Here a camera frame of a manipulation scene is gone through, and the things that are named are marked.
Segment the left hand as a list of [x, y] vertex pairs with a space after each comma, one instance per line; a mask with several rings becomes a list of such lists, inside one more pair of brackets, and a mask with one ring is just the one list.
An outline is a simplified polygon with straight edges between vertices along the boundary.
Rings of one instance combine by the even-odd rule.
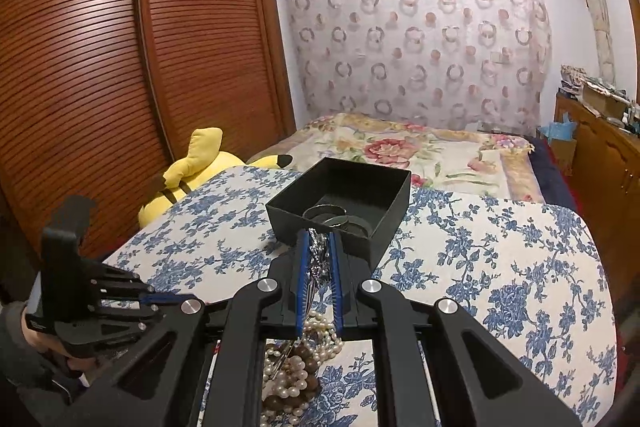
[[21, 314], [21, 329], [26, 343], [40, 353], [40, 355], [56, 355], [72, 372], [89, 374], [96, 371], [100, 365], [96, 358], [78, 359], [72, 357], [64, 348], [58, 337], [30, 329], [26, 322], [26, 309]]

